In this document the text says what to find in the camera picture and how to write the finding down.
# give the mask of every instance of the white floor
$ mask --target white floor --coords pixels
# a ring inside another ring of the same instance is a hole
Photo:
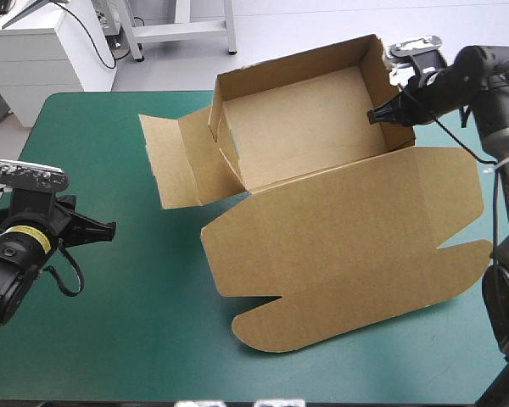
[[[166,0],[131,0],[131,6],[147,24],[173,13]],[[449,61],[466,45],[509,45],[509,1],[235,0],[234,8],[237,55],[228,55],[224,37],[148,44],[144,62],[120,61],[114,91],[212,89],[220,72],[368,33],[387,43],[437,34]],[[221,0],[193,0],[193,20],[222,15]],[[13,116],[4,120],[0,158],[17,158],[28,133]]]

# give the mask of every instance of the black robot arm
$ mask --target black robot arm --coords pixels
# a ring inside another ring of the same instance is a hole
[[[11,191],[8,208],[0,209],[0,326],[19,308],[40,270],[58,249],[74,268],[79,290],[71,292],[49,266],[60,290],[75,296],[83,288],[81,269],[66,248],[111,241],[115,223],[100,223],[75,212],[76,197],[56,197],[68,176],[46,165],[0,160],[0,183]]]
[[[454,64],[446,66],[439,45],[437,37],[429,36],[389,49],[391,62],[412,65],[415,75],[394,98],[369,111],[368,119],[371,123],[425,125],[439,123],[441,115],[459,110],[465,125],[473,113],[483,150],[497,159],[495,197],[500,177],[509,220],[509,47],[465,47]],[[509,407],[509,236],[497,247],[496,240],[493,265],[483,279],[483,297],[508,364],[477,402],[479,407]]]

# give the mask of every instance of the cardboard flap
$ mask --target cardboard flap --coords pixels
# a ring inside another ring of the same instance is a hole
[[[337,279],[238,315],[232,329],[265,352],[303,348],[463,293],[483,275],[488,252],[489,243],[477,241],[439,250],[426,265]]]
[[[200,205],[177,120],[139,115],[163,208]]]
[[[163,208],[208,204],[244,192],[207,126],[210,108],[179,120],[140,114]]]
[[[234,331],[284,351],[470,287],[490,244],[438,247],[482,211],[466,152],[407,148],[260,192],[206,226],[202,240],[222,295],[283,296],[240,315]],[[305,332],[287,338],[287,324]]]

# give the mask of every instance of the open cardboard box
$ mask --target open cardboard box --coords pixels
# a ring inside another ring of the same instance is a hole
[[[364,36],[219,75],[212,106],[179,120],[140,115],[164,208],[251,192],[202,241],[220,294],[280,297],[234,319],[253,348],[445,301],[488,263],[486,241],[438,248],[483,211],[474,161],[368,123],[397,92],[382,55]]]

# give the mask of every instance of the green tabletop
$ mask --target green tabletop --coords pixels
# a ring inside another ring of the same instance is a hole
[[[116,220],[117,234],[72,249],[87,279],[80,297],[64,297],[44,274],[1,329],[0,399],[474,401],[503,366],[479,283],[299,352],[264,354],[234,337],[233,316],[260,300],[219,296],[199,233],[241,197],[163,210],[137,118],[176,118],[210,101],[210,92],[47,100],[20,158],[63,168],[78,211]],[[445,122],[479,151],[473,124]],[[421,145],[452,145],[434,126],[417,136]],[[489,202],[492,178],[481,179]],[[485,214],[452,242],[489,238],[489,224]],[[70,273],[59,255],[52,264]]]

